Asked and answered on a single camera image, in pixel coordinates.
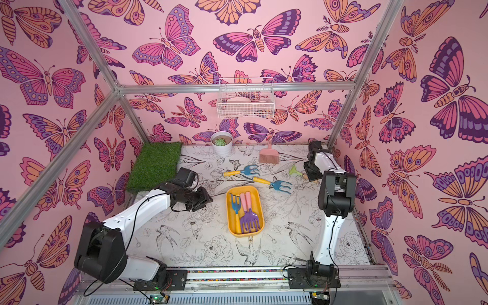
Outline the green hoe wooden handle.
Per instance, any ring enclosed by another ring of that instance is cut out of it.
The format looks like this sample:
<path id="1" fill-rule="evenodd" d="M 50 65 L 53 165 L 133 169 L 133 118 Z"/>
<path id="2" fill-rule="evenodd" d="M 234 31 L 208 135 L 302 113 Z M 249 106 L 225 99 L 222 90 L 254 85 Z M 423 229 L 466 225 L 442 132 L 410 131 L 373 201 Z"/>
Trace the green hoe wooden handle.
<path id="1" fill-rule="evenodd" d="M 304 174 L 300 171 L 298 171 L 298 168 L 296 165 L 292 165 L 291 169 L 289 170 L 288 174 L 290 176 L 301 176 L 301 177 L 304 177 Z"/>

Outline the blue fork yellow handle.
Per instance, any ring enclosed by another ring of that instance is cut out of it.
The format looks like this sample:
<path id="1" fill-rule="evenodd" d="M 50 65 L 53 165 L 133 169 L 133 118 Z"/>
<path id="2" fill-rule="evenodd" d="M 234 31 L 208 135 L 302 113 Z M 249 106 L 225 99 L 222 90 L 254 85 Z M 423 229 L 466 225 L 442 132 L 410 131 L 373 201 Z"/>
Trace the blue fork yellow handle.
<path id="1" fill-rule="evenodd" d="M 224 172 L 222 174 L 223 177 L 231 177 L 234 175 L 246 175 L 246 176 L 253 176 L 259 175 L 259 169 L 257 165 L 247 165 L 243 170 L 236 170 L 231 172 Z"/>
<path id="2" fill-rule="evenodd" d="M 269 188 L 274 189 L 276 191 L 291 194 L 292 183 L 290 183 L 290 182 L 285 182 L 282 180 L 268 181 L 268 180 L 262 179 L 260 177 L 253 177 L 252 181 L 260 183 L 260 184 L 268 185 Z"/>

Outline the blue rake yellow handle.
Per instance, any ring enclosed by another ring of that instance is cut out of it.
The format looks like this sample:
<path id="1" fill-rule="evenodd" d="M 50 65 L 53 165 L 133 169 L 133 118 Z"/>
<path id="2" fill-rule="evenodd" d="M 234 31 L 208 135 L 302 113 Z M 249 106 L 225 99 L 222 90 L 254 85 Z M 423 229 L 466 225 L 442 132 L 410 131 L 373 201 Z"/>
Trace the blue rake yellow handle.
<path id="1" fill-rule="evenodd" d="M 236 234 L 241 235 L 241 224 L 240 224 L 240 209 L 241 209 L 241 200 L 240 197 L 237 195 L 231 195 L 231 207 L 235 212 L 235 227 L 236 227 Z"/>

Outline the purple rake pink handle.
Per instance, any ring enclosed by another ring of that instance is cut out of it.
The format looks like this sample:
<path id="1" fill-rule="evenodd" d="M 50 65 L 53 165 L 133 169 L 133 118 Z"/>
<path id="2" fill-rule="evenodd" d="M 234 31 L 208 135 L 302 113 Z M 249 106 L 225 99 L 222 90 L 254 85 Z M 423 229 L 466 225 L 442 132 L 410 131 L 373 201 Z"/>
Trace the purple rake pink handle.
<path id="1" fill-rule="evenodd" d="M 245 212 L 246 221 L 245 224 L 247 225 L 246 230 L 250 233 L 252 230 L 258 232 L 261 227 L 259 223 L 259 217 L 256 213 L 252 210 L 252 197 L 251 193 L 248 191 L 245 193 L 247 209 Z"/>
<path id="2" fill-rule="evenodd" d="M 245 224 L 245 221 L 246 221 L 245 212 L 246 212 L 246 209 L 247 209 L 247 203 L 246 203 L 245 193 L 241 193 L 240 194 L 240 200 L 241 200 L 241 207 L 242 207 L 243 213 L 244 213 L 244 215 L 240 219 L 241 230 L 242 230 L 242 233 L 249 233 L 246 230 L 247 225 Z"/>

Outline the yellow plastic storage tray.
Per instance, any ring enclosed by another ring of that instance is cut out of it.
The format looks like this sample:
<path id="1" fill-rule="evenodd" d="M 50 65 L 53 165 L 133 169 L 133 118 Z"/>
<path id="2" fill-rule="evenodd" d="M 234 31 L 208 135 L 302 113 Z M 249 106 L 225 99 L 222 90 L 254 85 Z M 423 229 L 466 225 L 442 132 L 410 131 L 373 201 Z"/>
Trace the yellow plastic storage tray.
<path id="1" fill-rule="evenodd" d="M 231 188 L 226 193 L 227 227 L 232 235 L 258 235 L 265 226 L 259 192 L 254 186 Z"/>

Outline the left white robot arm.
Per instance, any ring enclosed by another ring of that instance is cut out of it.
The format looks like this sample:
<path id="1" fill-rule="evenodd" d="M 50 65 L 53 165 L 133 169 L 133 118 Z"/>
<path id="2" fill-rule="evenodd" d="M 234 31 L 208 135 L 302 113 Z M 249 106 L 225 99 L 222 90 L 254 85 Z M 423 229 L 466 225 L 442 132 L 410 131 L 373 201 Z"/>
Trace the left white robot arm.
<path id="1" fill-rule="evenodd" d="M 74 259 L 77 270 L 101 283 L 116 280 L 146 281 L 162 288 L 169 280 L 167 266 L 155 258 L 127 254 L 135 232 L 157 214 L 183 204 L 185 212 L 196 212 L 213 199 L 202 187 L 194 187 L 197 173 L 181 168 L 176 177 L 154 189 L 123 212 L 104 222 L 83 226 Z"/>

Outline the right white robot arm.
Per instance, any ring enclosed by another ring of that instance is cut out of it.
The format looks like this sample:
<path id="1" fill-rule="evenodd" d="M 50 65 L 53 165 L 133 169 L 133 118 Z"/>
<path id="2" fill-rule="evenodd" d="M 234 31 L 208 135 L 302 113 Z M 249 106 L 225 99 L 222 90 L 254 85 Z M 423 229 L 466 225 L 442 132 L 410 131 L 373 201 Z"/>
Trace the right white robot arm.
<path id="1" fill-rule="evenodd" d="M 320 141 L 308 144 L 304 169 L 309 181 L 319 181 L 318 209 L 322 211 L 322 232 L 310 259 L 313 264 L 335 266 L 334 252 L 340 228 L 355 206 L 354 174 L 341 168 L 334 155 Z"/>

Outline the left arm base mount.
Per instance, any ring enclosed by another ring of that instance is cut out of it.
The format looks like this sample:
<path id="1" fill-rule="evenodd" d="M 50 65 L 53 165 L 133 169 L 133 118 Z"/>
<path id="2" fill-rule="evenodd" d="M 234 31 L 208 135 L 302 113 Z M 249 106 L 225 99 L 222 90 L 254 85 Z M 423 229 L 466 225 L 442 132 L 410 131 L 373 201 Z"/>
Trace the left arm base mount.
<path id="1" fill-rule="evenodd" d="M 187 277 L 188 270 L 186 269 L 166 269 L 165 271 L 159 271 L 153 280 L 136 280 L 133 284 L 133 291 L 183 291 Z"/>

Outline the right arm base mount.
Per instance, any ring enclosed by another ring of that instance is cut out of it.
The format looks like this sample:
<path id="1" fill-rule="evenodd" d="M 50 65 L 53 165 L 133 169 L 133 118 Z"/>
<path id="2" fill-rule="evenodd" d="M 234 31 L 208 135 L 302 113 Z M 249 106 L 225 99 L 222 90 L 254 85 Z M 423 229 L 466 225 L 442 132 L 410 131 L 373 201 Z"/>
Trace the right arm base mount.
<path id="1" fill-rule="evenodd" d="M 332 278 L 308 275 L 305 268 L 288 267 L 283 269 L 283 276 L 288 279 L 291 289 L 327 289 L 341 288 L 341 282 L 335 271 Z"/>

